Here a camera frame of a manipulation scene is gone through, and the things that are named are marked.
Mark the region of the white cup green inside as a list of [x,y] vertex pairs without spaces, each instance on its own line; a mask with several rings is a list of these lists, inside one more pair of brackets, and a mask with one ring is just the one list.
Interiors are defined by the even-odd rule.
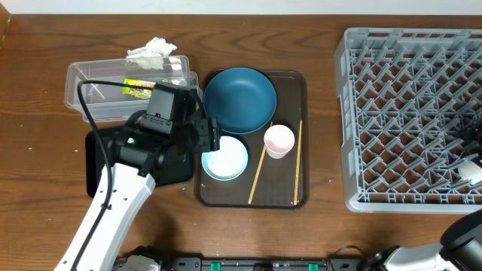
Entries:
[[473,161],[462,163],[458,167],[458,172],[463,181],[470,181],[471,184],[478,184],[482,181],[482,168]]

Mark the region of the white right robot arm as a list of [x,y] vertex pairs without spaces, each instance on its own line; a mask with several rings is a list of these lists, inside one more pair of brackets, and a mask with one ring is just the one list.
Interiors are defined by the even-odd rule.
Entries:
[[375,254],[358,269],[481,271],[481,211],[460,218],[438,243],[416,248],[395,246]]

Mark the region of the light blue small bowl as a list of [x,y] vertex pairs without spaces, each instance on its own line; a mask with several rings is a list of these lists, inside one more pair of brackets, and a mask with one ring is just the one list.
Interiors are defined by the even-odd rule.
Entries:
[[203,153],[201,164],[203,170],[215,180],[230,181],[240,176],[249,161],[245,145],[232,136],[223,135],[220,149]]

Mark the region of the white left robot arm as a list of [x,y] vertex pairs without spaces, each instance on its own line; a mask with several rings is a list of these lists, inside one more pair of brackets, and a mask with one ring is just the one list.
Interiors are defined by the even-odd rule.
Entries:
[[220,137],[216,119],[209,117],[184,124],[174,142],[131,126],[109,142],[98,139],[105,165],[93,201],[56,269],[110,270],[154,189],[190,180],[193,155],[217,151]]

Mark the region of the white cup pink inside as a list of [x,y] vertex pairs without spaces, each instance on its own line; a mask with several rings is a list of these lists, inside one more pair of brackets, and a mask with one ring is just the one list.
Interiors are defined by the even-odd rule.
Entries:
[[283,158],[294,147],[294,143],[294,133],[284,125],[273,125],[264,134],[267,154],[273,159]]

